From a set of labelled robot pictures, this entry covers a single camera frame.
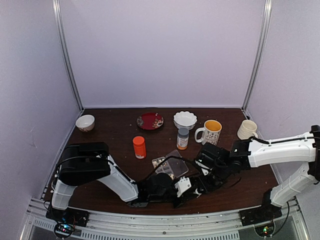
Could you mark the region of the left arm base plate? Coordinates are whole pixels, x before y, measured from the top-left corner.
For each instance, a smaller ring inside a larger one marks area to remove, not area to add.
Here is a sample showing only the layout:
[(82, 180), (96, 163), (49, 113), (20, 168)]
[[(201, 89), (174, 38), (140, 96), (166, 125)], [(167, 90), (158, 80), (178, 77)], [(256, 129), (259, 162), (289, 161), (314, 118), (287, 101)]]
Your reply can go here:
[(60, 223), (86, 227), (89, 220), (89, 212), (69, 207), (65, 210), (60, 210), (49, 206), (45, 217)]

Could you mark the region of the small white dropper bottle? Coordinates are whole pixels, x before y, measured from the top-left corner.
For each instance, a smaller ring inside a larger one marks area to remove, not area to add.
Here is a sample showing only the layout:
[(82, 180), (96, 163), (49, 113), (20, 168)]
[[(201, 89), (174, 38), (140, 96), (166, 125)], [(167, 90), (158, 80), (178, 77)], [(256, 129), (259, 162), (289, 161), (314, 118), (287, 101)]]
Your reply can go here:
[(194, 193), (197, 194), (198, 197), (202, 195), (202, 193), (200, 193), (200, 192), (198, 191), (198, 189), (196, 189), (196, 190), (194, 191)]

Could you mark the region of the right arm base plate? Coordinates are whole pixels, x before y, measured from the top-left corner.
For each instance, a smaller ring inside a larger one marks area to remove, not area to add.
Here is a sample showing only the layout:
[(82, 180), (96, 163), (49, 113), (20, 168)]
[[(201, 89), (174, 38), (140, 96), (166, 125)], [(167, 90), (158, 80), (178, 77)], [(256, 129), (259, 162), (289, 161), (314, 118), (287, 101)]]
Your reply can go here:
[(282, 208), (272, 204), (261, 205), (239, 212), (240, 220), (243, 226), (255, 225), (282, 216)]

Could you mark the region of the grey cap pill bottle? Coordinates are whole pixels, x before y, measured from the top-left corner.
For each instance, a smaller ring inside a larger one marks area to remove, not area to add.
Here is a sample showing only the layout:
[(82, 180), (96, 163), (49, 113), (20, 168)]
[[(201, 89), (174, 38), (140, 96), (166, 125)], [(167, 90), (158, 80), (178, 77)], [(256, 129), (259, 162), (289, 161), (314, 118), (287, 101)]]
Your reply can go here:
[(185, 127), (179, 128), (177, 133), (176, 146), (179, 150), (185, 150), (188, 147), (189, 130)]

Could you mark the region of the orange pill bottle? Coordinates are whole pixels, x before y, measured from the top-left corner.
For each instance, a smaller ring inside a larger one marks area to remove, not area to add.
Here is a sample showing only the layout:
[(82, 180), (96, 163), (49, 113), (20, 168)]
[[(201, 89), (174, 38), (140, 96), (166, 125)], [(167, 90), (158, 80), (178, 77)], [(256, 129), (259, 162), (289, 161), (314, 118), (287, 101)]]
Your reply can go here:
[(137, 159), (144, 159), (147, 156), (145, 138), (142, 136), (135, 136), (132, 140), (134, 154)]

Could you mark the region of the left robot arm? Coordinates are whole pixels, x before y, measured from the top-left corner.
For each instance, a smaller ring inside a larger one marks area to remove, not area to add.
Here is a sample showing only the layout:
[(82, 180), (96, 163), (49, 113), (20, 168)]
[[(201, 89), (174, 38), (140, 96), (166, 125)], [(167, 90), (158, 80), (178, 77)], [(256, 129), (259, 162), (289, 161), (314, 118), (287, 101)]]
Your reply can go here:
[(109, 153), (104, 142), (79, 143), (67, 146), (56, 165), (50, 205), (61, 222), (72, 218), (68, 207), (75, 189), (98, 181), (116, 193), (130, 207), (144, 208), (149, 203), (172, 203), (174, 208), (201, 196), (193, 177), (173, 180), (169, 174), (153, 173), (135, 181), (124, 173)]

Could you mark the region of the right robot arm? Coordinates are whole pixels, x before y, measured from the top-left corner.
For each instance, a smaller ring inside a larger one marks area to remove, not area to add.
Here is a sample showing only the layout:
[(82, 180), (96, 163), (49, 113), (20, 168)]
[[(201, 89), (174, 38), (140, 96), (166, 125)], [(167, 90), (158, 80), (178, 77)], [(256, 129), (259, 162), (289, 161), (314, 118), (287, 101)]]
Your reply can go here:
[(276, 212), (276, 208), (281, 208), (306, 187), (320, 181), (320, 127), (313, 125), (310, 131), (301, 135), (279, 139), (262, 140), (251, 136), (235, 141), (231, 150), (206, 143), (194, 162), (205, 171), (209, 181), (206, 192), (219, 188), (230, 175), (242, 170), (302, 162), (301, 167), (287, 180), (264, 193), (256, 216), (266, 221)]

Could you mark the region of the clear plastic pill organizer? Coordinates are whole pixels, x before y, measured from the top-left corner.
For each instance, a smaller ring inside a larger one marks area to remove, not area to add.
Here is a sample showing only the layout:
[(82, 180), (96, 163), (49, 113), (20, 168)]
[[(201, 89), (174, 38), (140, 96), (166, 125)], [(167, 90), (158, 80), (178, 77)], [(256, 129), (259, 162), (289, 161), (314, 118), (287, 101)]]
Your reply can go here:
[[(151, 161), (154, 168), (156, 168), (160, 163), (162, 163), (167, 157), (174, 156), (174, 157), (181, 157), (178, 150), (173, 150), (166, 156), (155, 158)], [(159, 173), (166, 173), (169, 175), (173, 180), (176, 178), (180, 178), (185, 175), (189, 171), (186, 163), (181, 159), (170, 158), (165, 163), (163, 163), (156, 171), (156, 174)]]

